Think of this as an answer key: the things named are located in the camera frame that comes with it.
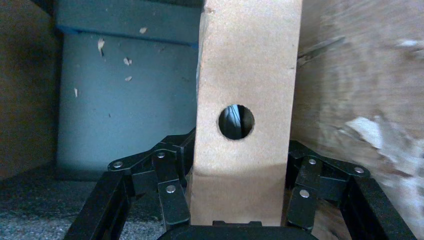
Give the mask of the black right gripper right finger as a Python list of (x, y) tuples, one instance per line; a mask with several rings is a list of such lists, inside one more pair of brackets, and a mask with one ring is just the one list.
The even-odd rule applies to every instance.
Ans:
[(289, 226), (311, 233), (318, 201), (326, 200), (340, 210), (353, 240), (416, 238), (363, 166), (321, 156), (291, 140), (285, 183), (291, 189)]

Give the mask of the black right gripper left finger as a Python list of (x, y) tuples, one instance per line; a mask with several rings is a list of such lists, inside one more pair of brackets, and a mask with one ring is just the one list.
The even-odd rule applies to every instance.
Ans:
[(146, 195), (158, 198), (166, 230), (188, 224), (185, 187), (195, 135), (195, 129), (169, 135), (148, 151), (110, 162), (64, 238), (118, 240), (132, 202)]

